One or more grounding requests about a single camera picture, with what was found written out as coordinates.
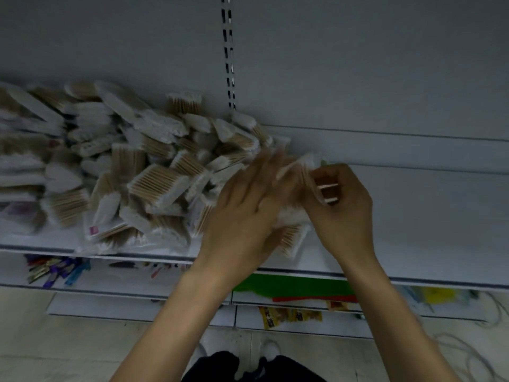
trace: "bottom shelf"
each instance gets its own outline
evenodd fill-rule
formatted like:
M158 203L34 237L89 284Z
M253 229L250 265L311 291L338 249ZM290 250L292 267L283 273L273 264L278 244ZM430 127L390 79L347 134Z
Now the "bottom shelf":
M235 327L266 331L258 307L238 306ZM371 330L365 320L353 314L322 312L322 321L283 322L269 331L292 334L326 335L342 338L373 339Z
M151 322L162 305L162 301L152 302L146 299L57 293L46 309L46 313L83 318ZM235 306L221 306L210 325L233 327L235 325Z

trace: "hand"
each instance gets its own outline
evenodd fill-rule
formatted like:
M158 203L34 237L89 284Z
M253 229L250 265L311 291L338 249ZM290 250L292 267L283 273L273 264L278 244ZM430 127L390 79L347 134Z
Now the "hand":
M337 198L332 205L321 204L306 191L303 206L315 226L323 246L341 266L375 260L372 232L372 199L346 164L322 166L311 172L325 199Z
M251 275L281 241L282 231L273 232L272 227L281 206L298 192L295 170L273 185L282 163L282 153L260 153L226 183L207 220L193 268L214 276L226 293Z

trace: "green object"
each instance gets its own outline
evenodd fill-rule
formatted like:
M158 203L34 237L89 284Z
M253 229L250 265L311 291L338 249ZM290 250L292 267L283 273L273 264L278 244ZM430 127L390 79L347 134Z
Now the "green object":
M316 279L314 277L253 274L234 291L252 291L264 297L304 297L353 295L344 280Z

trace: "lower shelf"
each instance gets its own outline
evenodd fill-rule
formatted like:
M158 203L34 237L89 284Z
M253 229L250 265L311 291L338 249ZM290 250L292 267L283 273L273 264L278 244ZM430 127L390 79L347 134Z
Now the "lower shelf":
M263 318L258 307L238 306L235 327L267 331L264 329ZM308 320L305 322L283 322L269 331L292 334L326 335L342 338L372 339L371 330L365 320L353 314L336 314L322 312L322 321Z
M57 279L50 291L81 293L90 295L119 296L166 300L180 280L182 271L179 268L163 269L152 279L148 268L113 268L109 260L92 259L90 271L84 271L76 283L69 287L61 277ZM43 288L47 276L29 284L28 267L23 255L2 253L0 255L0 286ZM229 304L231 294L223 304Z
M409 304L411 310L423 318L460 319L471 321L486 321L485 311L480 300L471 299L469 304L445 303L440 305L426 305L414 301L401 286L396 286L400 294ZM264 297L254 292L233 292L232 303L238 306L270 306L281 308L305 308L308 310L328 311L327 303L322 300L307 299L292 302L273 302L270 297ZM348 303L348 311L343 313L362 313L359 304Z
M114 296L57 293L46 309L49 315L151 322L163 302ZM233 327L235 306L221 306L210 325Z

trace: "person's left hand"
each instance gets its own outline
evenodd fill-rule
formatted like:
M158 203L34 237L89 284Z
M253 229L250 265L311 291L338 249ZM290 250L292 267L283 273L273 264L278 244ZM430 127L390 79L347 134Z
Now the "person's left hand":
M272 232L272 227L299 189L298 168L273 186L282 163L282 153L260 153L226 183L207 220L193 267L213 276L226 293L251 275L281 240L282 231Z

